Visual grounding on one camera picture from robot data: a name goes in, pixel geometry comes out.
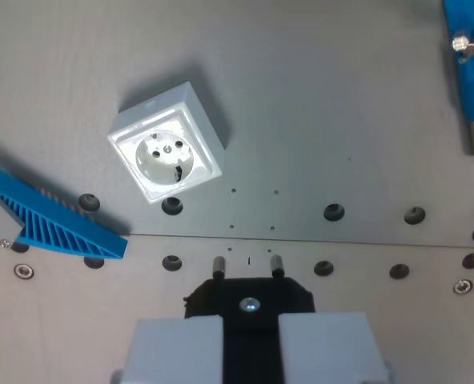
white square housing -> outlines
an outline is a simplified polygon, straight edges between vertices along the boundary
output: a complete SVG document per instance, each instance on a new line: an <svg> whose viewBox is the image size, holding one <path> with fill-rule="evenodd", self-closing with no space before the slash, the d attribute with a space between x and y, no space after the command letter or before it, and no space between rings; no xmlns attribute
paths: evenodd
<svg viewBox="0 0 474 384"><path fill-rule="evenodd" d="M189 82L120 112L107 138L150 204L223 172L223 145Z"/></svg>

power socket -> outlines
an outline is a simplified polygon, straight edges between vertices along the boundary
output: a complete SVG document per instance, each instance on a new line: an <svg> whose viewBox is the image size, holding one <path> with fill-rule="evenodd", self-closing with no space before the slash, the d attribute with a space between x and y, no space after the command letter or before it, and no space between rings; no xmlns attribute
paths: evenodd
<svg viewBox="0 0 474 384"><path fill-rule="evenodd" d="M150 204L223 172L223 145L189 82L120 112L107 138Z"/></svg>

screw head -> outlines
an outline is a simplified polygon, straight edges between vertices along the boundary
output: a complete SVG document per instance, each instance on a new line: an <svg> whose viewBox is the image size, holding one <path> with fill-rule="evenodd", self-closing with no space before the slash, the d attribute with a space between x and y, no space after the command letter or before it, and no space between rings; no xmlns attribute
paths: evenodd
<svg viewBox="0 0 474 384"><path fill-rule="evenodd" d="M467 294L472 290L473 284L470 280L459 280L454 284L455 294Z"/></svg>
<svg viewBox="0 0 474 384"><path fill-rule="evenodd" d="M467 49L467 46L470 44L470 40L465 35L456 36L452 40L452 48L455 52L463 52Z"/></svg>
<svg viewBox="0 0 474 384"><path fill-rule="evenodd" d="M239 307L244 312L256 312L260 308L260 301L256 298L243 298Z"/></svg>

gray metal plate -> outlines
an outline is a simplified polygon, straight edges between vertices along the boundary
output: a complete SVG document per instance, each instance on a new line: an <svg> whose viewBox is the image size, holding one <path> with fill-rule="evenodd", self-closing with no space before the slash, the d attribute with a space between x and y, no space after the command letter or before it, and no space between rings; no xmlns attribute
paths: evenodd
<svg viewBox="0 0 474 384"><path fill-rule="evenodd" d="M13 0L0 3L0 159L96 194L127 233L473 246L453 71L440 0ZM168 217L105 137L118 110L185 81L226 168ZM323 219L334 202L337 223ZM428 213L418 226L403 220L412 206Z"/></svg>
<svg viewBox="0 0 474 384"><path fill-rule="evenodd" d="M182 317L183 297L211 276L217 255L229 278L244 278L270 275L272 254L315 295L318 312L367 314L399 384L474 383L474 287L452 292L462 278L474 284L474 270L461 266L472 251L132 237L123 260L91 270L75 256L0 248L0 384L115 384L138 319ZM177 272L162 267L170 254L183 261ZM322 260L335 266L326 278L313 272ZM21 262L34 268L31 280L14 275ZM404 280L388 276L398 262L411 269Z"/></svg>

outlet faceplate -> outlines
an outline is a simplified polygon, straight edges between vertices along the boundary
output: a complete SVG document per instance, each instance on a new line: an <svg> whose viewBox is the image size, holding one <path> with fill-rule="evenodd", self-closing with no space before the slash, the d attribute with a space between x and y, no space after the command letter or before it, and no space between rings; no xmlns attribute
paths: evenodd
<svg viewBox="0 0 474 384"><path fill-rule="evenodd" d="M107 138L150 204L223 172L224 148L189 82L120 112Z"/></svg>

